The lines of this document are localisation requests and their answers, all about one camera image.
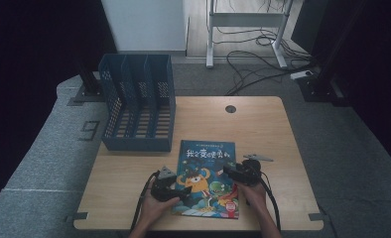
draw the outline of white rack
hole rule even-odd
[[[288,67],[280,51],[280,43],[288,23],[292,2],[293,0],[288,0],[283,13],[215,13],[213,9],[214,0],[210,0],[206,67],[213,68],[213,27],[279,28],[276,41],[272,43],[272,48],[279,66],[281,68]]]

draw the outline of cartoon illustration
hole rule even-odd
[[[184,187],[192,186],[192,192],[202,192],[203,196],[210,196],[208,191],[207,179],[210,177],[210,170],[206,168],[201,169],[205,175],[203,176],[197,172],[191,172],[187,175],[186,181],[183,182],[183,175],[177,177],[177,183]]]
[[[224,184],[220,181],[213,181],[209,188],[214,197],[215,203],[212,206],[214,206],[215,209],[223,212],[226,210],[226,203],[234,202],[237,204],[238,190],[235,184],[230,188],[230,185],[228,184]]]

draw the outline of wire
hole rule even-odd
[[[266,4],[266,0],[264,0],[263,4],[258,8],[257,12],[260,12],[260,9]]]
[[[209,26],[208,26],[208,7],[207,7],[207,0],[205,1],[205,14],[206,14],[206,17],[205,17],[205,26],[207,28],[207,32],[209,33],[209,31],[213,31],[213,29],[210,29]],[[284,0],[283,4],[282,4],[282,7],[281,7],[281,10],[283,11],[284,10],[284,7],[285,7],[285,4],[286,4],[286,0]],[[268,7],[267,7],[267,11],[269,11],[269,9],[271,8],[271,0],[268,1]],[[215,3],[215,9],[211,9],[211,11],[213,11],[213,13],[215,11],[217,11],[217,1]],[[223,32],[221,31],[219,28],[216,27],[216,29],[221,33],[221,34],[243,34],[243,33],[251,33],[251,32],[260,32],[261,35],[256,37],[256,38],[251,38],[251,39],[247,39],[247,40],[242,40],[242,41],[221,41],[221,42],[215,42],[215,41],[212,41],[214,44],[227,44],[227,43],[246,43],[246,42],[251,42],[251,41],[255,41],[255,43],[258,45],[258,46],[261,46],[261,47],[269,47],[272,45],[273,42],[276,41],[277,39],[277,34],[274,33],[274,32],[271,32],[271,31],[268,31],[268,30],[264,30],[263,28],[260,28],[260,29],[257,29],[257,30],[247,30],[247,31],[241,31],[241,32]],[[278,66],[274,66],[272,64],[270,64],[269,62],[267,62],[265,59],[253,54],[253,53],[249,53],[249,52],[244,52],[244,51],[233,51],[233,52],[230,52],[227,56],[226,56],[226,61],[228,62],[228,64],[232,67],[232,69],[235,71],[235,74],[233,75],[233,82],[234,82],[234,86],[232,88],[230,88],[227,92],[226,92],[226,96],[231,96],[231,95],[239,95],[238,92],[250,85],[253,85],[257,82],[260,82],[262,80],[266,80],[266,79],[272,79],[272,78],[275,78],[275,77],[281,77],[281,80],[280,82],[283,80],[283,76],[286,75],[286,74],[289,74],[289,73],[292,73],[292,72],[295,72],[295,71],[298,71],[298,70],[301,70],[301,69],[305,69],[305,68],[309,68],[309,67],[312,67],[315,65],[316,61],[310,56],[308,55],[307,53],[303,53],[303,52],[299,52],[299,51],[296,51],[296,50],[293,50],[290,48],[289,44],[287,43],[287,41],[285,41],[284,39],[282,39],[281,41],[281,44],[280,46],[282,47],[282,49],[284,50],[285,54],[288,56],[288,57],[291,57],[293,58],[291,60],[291,67],[292,69],[285,69],[285,68],[280,68]],[[242,75],[242,73],[230,62],[229,58],[231,55],[233,54],[245,54],[245,55],[250,55],[251,57],[256,57],[260,60],[262,60],[263,62],[265,62],[267,65],[269,65],[270,67],[274,68],[274,69],[277,69],[277,70],[281,70],[283,71],[284,73],[278,73],[278,74],[275,74],[275,75],[269,75],[269,76],[263,76],[255,81],[252,81],[248,84],[245,84],[245,80],[247,79],[247,77],[249,77],[250,75],[252,74],[255,74],[257,76],[260,76],[258,75],[256,72],[253,72],[253,71],[250,71],[248,74],[246,74],[245,76]],[[294,67],[293,65],[293,62],[295,60],[303,60],[303,61],[306,61],[308,62],[308,64],[306,65],[303,65],[301,67]],[[235,80],[235,75],[237,75],[240,80],[237,82]]]
[[[250,75],[252,75],[252,74],[255,74],[255,75],[257,75],[257,76],[259,76],[259,77],[261,77],[261,78],[265,77],[265,75],[260,75],[260,74],[257,73],[258,71],[263,70],[263,69],[270,69],[270,68],[267,67],[267,66],[264,66],[264,67],[258,68],[258,69],[256,69],[256,70],[242,69],[242,70],[249,71],[249,73],[247,73],[245,76],[243,76],[239,82],[235,82],[235,75],[238,74],[238,73],[235,73],[235,74],[233,75],[233,82],[234,82],[235,86],[232,87],[231,89],[229,89],[229,90],[226,92],[225,95],[226,95],[226,96],[231,96],[231,95],[234,95],[234,94],[238,95],[238,92],[240,91],[240,89],[242,89],[241,87],[244,86],[244,85],[243,85],[244,80],[245,80],[246,78],[248,78],[248,77],[249,77]]]
[[[270,185],[269,178],[267,177],[267,175],[264,172],[261,172],[261,175],[266,177],[267,183],[269,184],[269,188],[270,190],[272,190],[272,186]]]
[[[236,12],[235,9],[232,7],[232,4],[230,3],[230,0],[229,0],[229,7],[233,10],[233,12]]]
[[[150,181],[152,180],[153,177],[157,177],[159,175],[160,171],[156,171],[154,173],[152,173],[149,178],[147,179],[146,181],[146,184],[144,185],[143,187],[143,190],[142,192],[140,193],[140,197],[139,197],[139,201],[137,202],[137,206],[136,206],[136,211],[134,212],[134,218],[133,218],[133,223],[131,223],[131,227],[130,227],[130,233],[131,231],[134,229],[134,227],[136,226],[136,223],[137,223],[137,218],[139,217],[139,214],[140,214],[140,208],[142,206],[142,203],[143,203],[143,199],[144,199],[144,196],[146,194],[146,191],[147,191],[147,188],[149,186],[149,183]]]
[[[270,6],[272,5],[272,0],[269,0],[268,6],[267,6],[267,12],[270,11]]]
[[[276,199],[273,195],[272,189],[269,188],[270,183],[269,183],[269,186],[267,186],[266,182],[261,178],[261,174],[265,175],[264,173],[262,173],[261,171],[260,171],[260,173],[258,173],[258,171],[256,169],[254,169],[252,166],[250,166],[250,165],[247,165],[247,166],[255,173],[255,175],[258,178],[260,178],[259,180],[260,180],[261,185],[263,185],[264,189],[266,190],[267,195],[269,196],[270,200],[272,201],[273,208],[275,209],[276,226],[277,226],[277,229],[279,230],[279,232],[281,232],[282,229],[280,226],[279,206],[277,205],[277,202],[276,202]]]
[[[279,11],[280,11],[280,12],[283,12],[284,9],[285,9],[285,4],[286,4],[286,0],[283,1],[282,6],[279,6],[279,3],[278,3],[278,5],[277,5],[276,8],[275,8],[275,7],[272,7],[272,6],[270,6],[270,8],[273,9],[273,10],[275,10],[276,12],[279,12]]]

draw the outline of wooden table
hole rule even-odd
[[[233,105],[234,113],[225,111]],[[101,143],[81,199],[77,229],[130,228],[140,192],[152,172],[167,166],[177,169],[181,140],[235,142],[237,162],[243,155],[274,159],[261,162],[279,205],[282,230],[320,230],[322,221],[310,181],[285,108],[279,97],[177,97],[173,148],[170,153],[110,152]],[[259,230],[256,218],[240,194],[237,220],[201,218],[165,213],[153,230]],[[268,200],[270,213],[274,209]]]

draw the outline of white wall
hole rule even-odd
[[[183,0],[102,0],[118,52],[185,51]]]

